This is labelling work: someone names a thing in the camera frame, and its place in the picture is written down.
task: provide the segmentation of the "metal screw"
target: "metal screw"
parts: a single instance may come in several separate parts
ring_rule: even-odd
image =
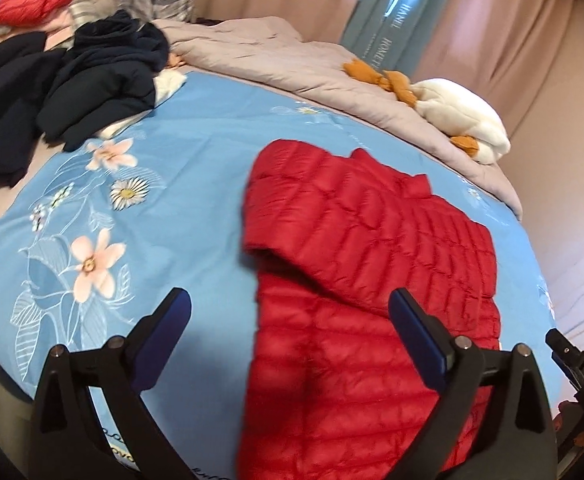
[[[467,335],[460,335],[454,339],[454,344],[463,350],[467,350],[472,346],[472,340]]]
[[[532,349],[525,343],[519,343],[517,345],[517,352],[523,357],[530,357],[532,355]]]
[[[111,336],[107,340],[107,347],[108,348],[121,348],[125,343],[125,338],[121,335]]]
[[[52,349],[50,350],[50,355],[52,357],[60,357],[63,352],[65,352],[65,350],[67,350],[67,348],[65,348],[65,345],[55,345],[52,346]]]

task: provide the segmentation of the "wall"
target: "wall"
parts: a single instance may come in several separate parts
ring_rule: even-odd
[[[522,200],[558,327],[584,349],[584,0],[501,167]]]

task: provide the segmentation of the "peach flower print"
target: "peach flower print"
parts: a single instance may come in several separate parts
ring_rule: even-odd
[[[96,249],[91,240],[80,236],[72,242],[72,254],[80,261],[74,267],[78,277],[74,282],[74,298],[79,303],[85,303],[91,293],[92,286],[106,298],[114,295],[116,285],[109,270],[125,252],[125,244],[109,245],[109,229],[101,229],[96,241]]]
[[[134,139],[124,139],[121,142],[104,140],[101,146],[94,142],[88,142],[87,150],[94,152],[94,155],[92,155],[89,164],[85,166],[86,170],[96,171],[103,166],[106,170],[116,171],[118,166],[136,166],[136,157],[126,153],[133,143]]]

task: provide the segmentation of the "beige blanket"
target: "beige blanket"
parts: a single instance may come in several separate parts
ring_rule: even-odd
[[[341,66],[353,54],[342,46],[304,43],[289,23],[274,17],[231,20],[215,27],[154,23],[172,51],[191,65],[286,90],[375,124],[492,193],[520,218],[520,200],[498,166],[477,164],[392,93],[348,77]]]

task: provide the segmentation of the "white plush toy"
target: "white plush toy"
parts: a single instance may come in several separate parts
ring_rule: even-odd
[[[478,95],[447,79],[427,79],[410,85],[414,109],[480,164],[493,164],[510,150],[510,140],[498,113]],[[469,140],[475,149],[462,146]]]

